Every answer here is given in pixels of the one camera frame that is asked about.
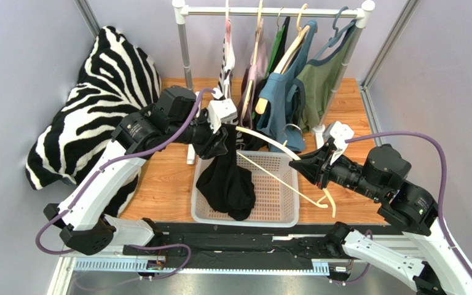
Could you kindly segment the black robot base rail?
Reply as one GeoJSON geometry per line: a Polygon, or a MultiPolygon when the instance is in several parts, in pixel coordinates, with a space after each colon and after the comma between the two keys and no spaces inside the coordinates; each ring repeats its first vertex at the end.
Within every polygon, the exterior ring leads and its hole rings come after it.
{"type": "Polygon", "coordinates": [[[76,270],[169,273],[322,272],[318,262],[351,258],[326,238],[332,224],[298,224],[290,228],[241,227],[190,222],[160,222],[146,250],[128,244],[109,246],[92,256],[76,253],[76,270]]]}

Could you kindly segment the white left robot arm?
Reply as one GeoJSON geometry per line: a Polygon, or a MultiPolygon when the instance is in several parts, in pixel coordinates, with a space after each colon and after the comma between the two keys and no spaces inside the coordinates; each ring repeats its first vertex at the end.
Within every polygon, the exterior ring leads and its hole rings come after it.
{"type": "Polygon", "coordinates": [[[159,99],[125,116],[89,175],[63,202],[44,208],[49,225],[60,229],[67,253],[94,255],[108,246],[147,246],[156,234],[148,218],[127,220],[105,212],[129,179],[151,156],[171,143],[190,144],[202,159],[227,152],[227,127],[237,116],[228,98],[201,107],[203,95],[180,87],[162,90],[159,99]]]}

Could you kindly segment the black white striped tank top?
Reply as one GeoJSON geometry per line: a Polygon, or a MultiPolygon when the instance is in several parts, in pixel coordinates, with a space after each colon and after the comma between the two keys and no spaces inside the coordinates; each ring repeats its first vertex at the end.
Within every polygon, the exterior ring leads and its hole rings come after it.
{"type": "Polygon", "coordinates": [[[223,100],[232,97],[232,71],[235,66],[235,54],[232,46],[232,24],[229,18],[225,21],[225,34],[223,40],[223,58],[218,79],[218,86],[214,89],[214,99],[223,100]]]}

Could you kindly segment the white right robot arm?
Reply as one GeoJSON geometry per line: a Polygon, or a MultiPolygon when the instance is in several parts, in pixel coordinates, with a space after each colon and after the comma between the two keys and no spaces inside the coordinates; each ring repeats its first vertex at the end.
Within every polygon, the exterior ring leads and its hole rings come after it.
{"type": "Polygon", "coordinates": [[[379,203],[378,214],[421,253],[420,258],[398,253],[337,222],[323,240],[331,256],[364,260],[417,294],[472,294],[472,268],[466,269],[448,244],[439,224],[438,203],[406,179],[411,165],[390,145],[372,148],[363,165],[326,145],[290,166],[320,189],[332,182],[379,203]]]}

